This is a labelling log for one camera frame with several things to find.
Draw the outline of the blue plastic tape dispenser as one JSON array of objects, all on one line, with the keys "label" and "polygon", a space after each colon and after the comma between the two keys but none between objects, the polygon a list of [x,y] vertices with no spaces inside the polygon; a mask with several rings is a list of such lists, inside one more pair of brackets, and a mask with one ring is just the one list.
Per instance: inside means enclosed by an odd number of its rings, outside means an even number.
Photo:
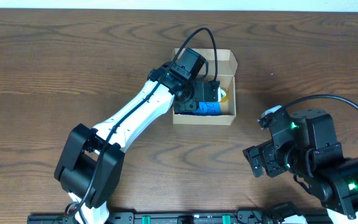
[{"label": "blue plastic tape dispenser", "polygon": [[222,112],[219,102],[199,102],[198,109],[193,114],[197,116],[220,116]]}]

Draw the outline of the yellow clear tape roll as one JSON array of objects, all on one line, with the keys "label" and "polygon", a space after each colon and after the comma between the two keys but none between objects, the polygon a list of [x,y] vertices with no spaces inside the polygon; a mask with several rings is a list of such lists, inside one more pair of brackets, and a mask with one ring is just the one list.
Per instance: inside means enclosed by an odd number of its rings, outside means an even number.
[{"label": "yellow clear tape roll", "polygon": [[224,97],[222,98],[222,100],[220,101],[220,103],[225,103],[228,100],[229,93],[225,88],[221,88],[221,89],[222,89],[222,91],[225,92],[225,94],[224,94]]}]

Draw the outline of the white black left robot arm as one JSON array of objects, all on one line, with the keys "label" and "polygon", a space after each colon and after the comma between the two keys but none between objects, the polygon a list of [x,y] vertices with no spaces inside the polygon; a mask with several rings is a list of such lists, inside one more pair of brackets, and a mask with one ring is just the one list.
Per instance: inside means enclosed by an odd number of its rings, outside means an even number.
[{"label": "white black left robot arm", "polygon": [[125,153],[136,138],[175,100],[192,97],[208,61],[191,48],[150,71],[141,91],[107,120],[92,128],[79,124],[68,135],[54,172],[72,199],[65,216],[77,223],[105,223],[108,198],[117,187]]}]

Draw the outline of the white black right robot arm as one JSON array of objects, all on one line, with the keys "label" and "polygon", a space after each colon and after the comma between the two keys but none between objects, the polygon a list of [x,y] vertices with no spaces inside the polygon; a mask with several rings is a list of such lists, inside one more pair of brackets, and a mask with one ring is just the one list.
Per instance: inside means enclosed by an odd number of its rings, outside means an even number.
[{"label": "white black right robot arm", "polygon": [[258,122],[271,139],[243,151],[255,177],[290,172],[303,179],[300,185],[324,208],[356,219],[358,158],[344,157],[329,113],[310,109],[290,114],[276,106]]}]

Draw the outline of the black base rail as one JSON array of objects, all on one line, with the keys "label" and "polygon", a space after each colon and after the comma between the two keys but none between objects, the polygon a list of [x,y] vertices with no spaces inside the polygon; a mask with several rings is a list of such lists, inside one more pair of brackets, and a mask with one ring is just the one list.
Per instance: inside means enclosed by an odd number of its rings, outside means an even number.
[{"label": "black base rail", "polygon": [[27,223],[109,223],[109,224],[261,224],[261,223],[305,223],[332,224],[325,210],[299,210],[293,203],[285,202],[268,210],[238,208],[236,211],[187,211],[137,213],[130,210],[109,211],[106,204],[99,208],[83,207],[73,217],[64,214],[33,214]]}]

